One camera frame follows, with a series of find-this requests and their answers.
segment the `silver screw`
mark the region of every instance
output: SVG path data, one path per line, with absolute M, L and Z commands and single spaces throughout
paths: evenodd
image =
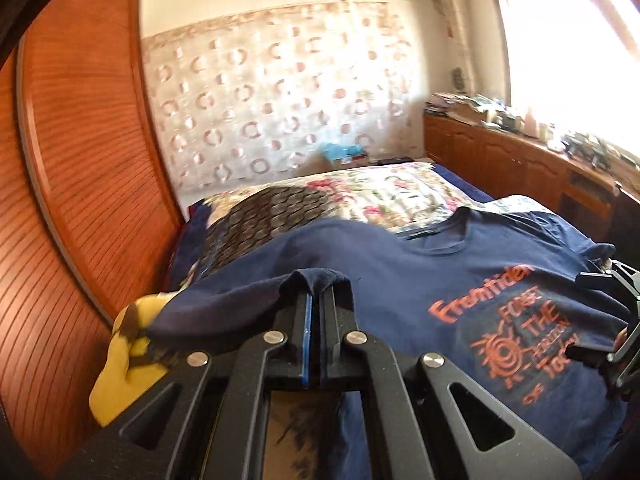
M 440 368 L 444 364 L 444 357 L 436 352 L 427 352 L 422 356 L 422 364 L 429 368 Z
M 361 345 L 367 342 L 367 334 L 360 332 L 359 330 L 354 330 L 347 334 L 346 339 L 352 345 Z
M 199 366 L 204 366 L 209 362 L 209 356 L 204 352 L 194 352 L 187 356 L 187 363 L 189 366 L 193 366 L 197 368 Z
M 284 334 L 279 330 L 270 330 L 269 332 L 265 332 L 263 337 L 270 345 L 277 345 L 284 341 Z

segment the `window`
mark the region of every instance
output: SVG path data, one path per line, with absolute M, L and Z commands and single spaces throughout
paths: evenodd
M 637 43 L 638 12 L 628 0 L 618 4 L 630 42 Z M 511 105 L 640 155 L 640 63 L 599 8 L 590 0 L 500 0 L 500 9 Z

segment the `wood grain panel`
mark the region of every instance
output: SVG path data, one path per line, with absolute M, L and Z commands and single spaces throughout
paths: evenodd
M 160 290 L 182 216 L 140 69 L 139 0 L 52 0 L 21 45 L 22 134 L 47 221 L 113 318 Z
M 52 476 L 97 430 L 88 396 L 109 329 L 50 238 L 14 109 L 15 56 L 0 71 L 0 398 L 20 446 Z

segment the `wall covering with circles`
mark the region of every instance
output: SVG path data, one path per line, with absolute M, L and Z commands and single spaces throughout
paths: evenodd
M 414 48 L 394 5 L 259 10 L 142 41 L 156 132 L 178 190 L 325 171 L 322 142 L 374 157 L 420 152 Z

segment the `navy blue t-shirt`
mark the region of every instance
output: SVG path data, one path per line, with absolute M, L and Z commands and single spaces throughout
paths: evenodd
M 612 252 L 546 213 L 459 208 L 415 239 L 320 219 L 190 286 L 149 333 L 236 330 L 271 308 L 297 269 L 315 292 L 346 276 L 361 330 L 396 351 L 443 354 L 587 475 L 606 455 L 625 406 L 607 401 L 598 373 L 569 361 L 564 349 L 570 342 L 611 345 L 626 325 L 624 306 L 574 283 Z M 329 460 L 336 479 L 370 478 L 357 397 L 347 394 L 341 405 L 342 431 Z

